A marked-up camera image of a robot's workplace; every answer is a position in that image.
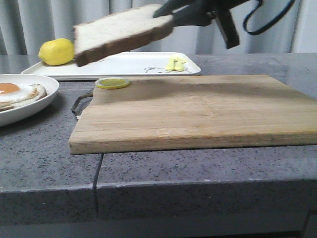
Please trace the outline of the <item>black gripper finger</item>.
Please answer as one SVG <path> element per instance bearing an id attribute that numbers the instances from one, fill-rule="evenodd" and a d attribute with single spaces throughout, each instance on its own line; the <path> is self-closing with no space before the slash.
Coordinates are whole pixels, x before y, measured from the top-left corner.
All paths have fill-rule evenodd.
<path id="1" fill-rule="evenodd" d="M 202 8 L 184 8 L 173 15 L 174 26 L 208 26 L 212 23 L 215 14 Z"/>
<path id="2" fill-rule="evenodd" d="M 176 17 L 188 16 L 198 9 L 195 0 L 168 0 L 154 12 L 153 18 L 173 14 L 174 10 L 180 9 L 182 7 L 184 7 L 182 10 L 174 14 Z"/>

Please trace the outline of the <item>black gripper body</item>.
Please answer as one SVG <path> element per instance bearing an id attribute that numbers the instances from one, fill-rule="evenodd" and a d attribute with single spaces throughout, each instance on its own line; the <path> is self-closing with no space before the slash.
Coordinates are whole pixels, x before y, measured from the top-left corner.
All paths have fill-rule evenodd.
<path id="1" fill-rule="evenodd" d="M 231 49 L 240 44 L 240 38 L 233 21 L 231 9 L 247 0 L 200 0 L 195 25 L 208 26 L 215 19 L 225 46 Z"/>

